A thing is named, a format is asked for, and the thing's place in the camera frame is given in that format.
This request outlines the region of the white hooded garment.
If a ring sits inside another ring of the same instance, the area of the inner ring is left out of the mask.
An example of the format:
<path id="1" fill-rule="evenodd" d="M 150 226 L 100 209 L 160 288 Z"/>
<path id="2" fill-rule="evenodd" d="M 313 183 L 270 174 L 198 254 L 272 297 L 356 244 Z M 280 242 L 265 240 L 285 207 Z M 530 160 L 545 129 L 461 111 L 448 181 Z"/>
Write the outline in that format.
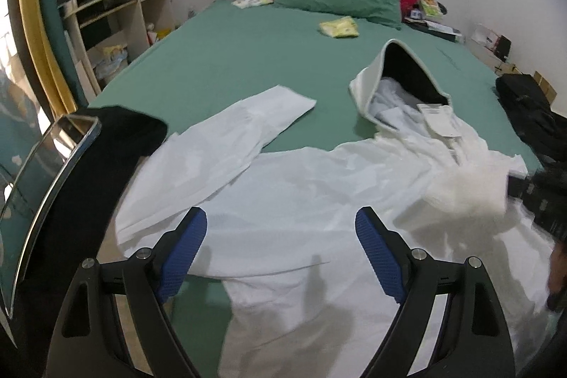
<path id="1" fill-rule="evenodd" d="M 369 139 L 262 153 L 314 103 L 275 86 L 173 134 L 142 165 L 115 218 L 119 248 L 154 245 L 192 206 L 208 232 L 191 272 L 231 301 L 222 377 L 353 377 L 395 316 L 355 236 L 364 206 L 435 258 L 476 255 L 504 310 L 517 366 L 547 340 L 551 243 L 505 195 L 520 156 L 489 149 L 398 40 L 351 82 Z"/>

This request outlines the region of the black clothes pile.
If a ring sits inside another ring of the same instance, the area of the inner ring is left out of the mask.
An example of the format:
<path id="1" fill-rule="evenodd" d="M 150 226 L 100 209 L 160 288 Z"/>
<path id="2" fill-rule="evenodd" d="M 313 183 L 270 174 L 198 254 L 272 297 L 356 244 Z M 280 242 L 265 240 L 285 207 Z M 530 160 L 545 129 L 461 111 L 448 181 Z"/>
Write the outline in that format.
<path id="1" fill-rule="evenodd" d="M 503 74 L 495 81 L 498 100 L 520 139 L 545 167 L 566 168 L 566 118 L 553 112 L 530 75 Z"/>

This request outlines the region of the black garment under tablet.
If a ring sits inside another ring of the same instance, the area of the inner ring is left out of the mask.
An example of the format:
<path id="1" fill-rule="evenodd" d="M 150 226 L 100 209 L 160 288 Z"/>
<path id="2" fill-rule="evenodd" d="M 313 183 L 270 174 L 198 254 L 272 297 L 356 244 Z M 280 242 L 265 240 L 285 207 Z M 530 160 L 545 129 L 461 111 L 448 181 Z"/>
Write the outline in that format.
<path id="1" fill-rule="evenodd" d="M 101 131 L 62 182 L 16 278 L 10 327 L 18 349 L 35 360 L 46 356 L 75 271 L 97 255 L 139 159 L 154 153 L 168 131 L 165 121 L 125 107 L 78 113 L 97 118 Z"/>

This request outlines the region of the white bedside box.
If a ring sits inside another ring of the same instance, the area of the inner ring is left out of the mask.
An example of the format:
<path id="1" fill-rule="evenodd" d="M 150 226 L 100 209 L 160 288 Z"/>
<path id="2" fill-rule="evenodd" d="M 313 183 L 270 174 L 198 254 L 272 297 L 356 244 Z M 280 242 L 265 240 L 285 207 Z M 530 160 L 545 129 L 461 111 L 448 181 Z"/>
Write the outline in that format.
<path id="1" fill-rule="evenodd" d="M 475 24 L 465 38 L 465 45 L 469 51 L 483 64 L 488 66 L 497 75 L 512 73 L 514 64 L 509 62 L 511 42 L 485 25 Z"/>

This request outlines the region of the books and items stack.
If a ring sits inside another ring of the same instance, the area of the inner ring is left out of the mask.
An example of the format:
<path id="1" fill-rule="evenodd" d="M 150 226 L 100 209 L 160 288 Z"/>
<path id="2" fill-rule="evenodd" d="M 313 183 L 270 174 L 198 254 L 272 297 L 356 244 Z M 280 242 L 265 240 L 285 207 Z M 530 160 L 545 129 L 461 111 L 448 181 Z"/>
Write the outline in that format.
<path id="1" fill-rule="evenodd" d="M 450 42 L 463 43 L 461 31 L 444 24 L 447 9 L 436 0 L 416 0 L 405 9 L 403 21 L 415 31 L 433 35 Z"/>

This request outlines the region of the yellow packet on bed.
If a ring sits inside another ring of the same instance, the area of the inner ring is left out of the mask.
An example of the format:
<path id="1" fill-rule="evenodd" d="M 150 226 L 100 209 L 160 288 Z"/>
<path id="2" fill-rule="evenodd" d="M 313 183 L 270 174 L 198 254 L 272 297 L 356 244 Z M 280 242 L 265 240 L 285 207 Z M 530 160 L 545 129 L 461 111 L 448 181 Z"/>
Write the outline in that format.
<path id="1" fill-rule="evenodd" d="M 358 38 L 359 29 L 355 20 L 345 16 L 319 24 L 319 31 L 329 38 Z"/>

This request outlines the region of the beige wooden desk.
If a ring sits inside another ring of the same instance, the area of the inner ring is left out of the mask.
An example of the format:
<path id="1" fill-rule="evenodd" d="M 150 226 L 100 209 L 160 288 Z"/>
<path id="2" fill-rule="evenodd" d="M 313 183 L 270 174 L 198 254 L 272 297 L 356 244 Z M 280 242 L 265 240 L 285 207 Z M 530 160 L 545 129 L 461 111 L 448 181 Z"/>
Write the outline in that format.
<path id="1" fill-rule="evenodd" d="M 88 102 L 176 28 L 171 0 L 70 0 L 61 13 L 67 48 Z"/>

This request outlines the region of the green bed sheet mattress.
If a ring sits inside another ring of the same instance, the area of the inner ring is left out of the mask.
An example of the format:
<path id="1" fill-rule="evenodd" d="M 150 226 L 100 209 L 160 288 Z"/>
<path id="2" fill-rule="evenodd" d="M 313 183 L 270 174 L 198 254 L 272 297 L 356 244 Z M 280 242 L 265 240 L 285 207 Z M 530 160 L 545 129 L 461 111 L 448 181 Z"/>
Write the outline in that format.
<path id="1" fill-rule="evenodd" d="M 537 168 L 537 158 L 517 136 L 497 99 L 495 74 L 465 46 L 366 20 L 359 21 L 358 38 L 329 38 L 319 31 L 326 20 L 321 12 L 276 5 L 241 10 L 228 0 L 217 0 L 138 57 L 106 86 L 95 106 L 119 105 L 161 119 L 168 126 L 168 140 L 235 103 L 281 86 L 314 105 L 262 142 L 260 151 L 331 151 L 376 134 L 376 124 L 362 115 L 350 85 L 388 41 L 398 40 L 423 62 L 435 82 L 435 89 L 425 93 L 428 106 L 436 103 L 437 92 L 445 93 L 455 116 L 472 126 L 489 149 L 522 157 L 526 173 Z M 220 361 L 231 301 L 208 306 L 204 288 L 191 285 L 174 313 L 177 332 L 192 344 L 213 340 Z"/>

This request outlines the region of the white printed packet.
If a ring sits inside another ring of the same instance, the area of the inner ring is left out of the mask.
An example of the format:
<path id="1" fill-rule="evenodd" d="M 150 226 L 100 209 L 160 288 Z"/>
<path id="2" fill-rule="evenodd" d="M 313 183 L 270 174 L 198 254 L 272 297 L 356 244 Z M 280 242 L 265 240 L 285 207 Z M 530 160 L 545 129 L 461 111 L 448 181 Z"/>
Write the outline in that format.
<path id="1" fill-rule="evenodd" d="M 232 5 L 241 10 L 268 6 L 274 3 L 274 0 L 235 0 Z"/>

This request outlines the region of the teal and gold curtain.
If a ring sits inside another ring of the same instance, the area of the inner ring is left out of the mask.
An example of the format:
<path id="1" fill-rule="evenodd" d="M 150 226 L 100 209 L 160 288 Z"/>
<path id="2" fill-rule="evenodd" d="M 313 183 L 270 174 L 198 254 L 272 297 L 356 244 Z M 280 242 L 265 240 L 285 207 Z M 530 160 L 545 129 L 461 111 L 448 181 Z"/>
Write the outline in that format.
<path id="1" fill-rule="evenodd" d="M 58 0 L 18 0 L 23 33 L 43 104 L 53 116 L 88 103 L 66 44 Z"/>

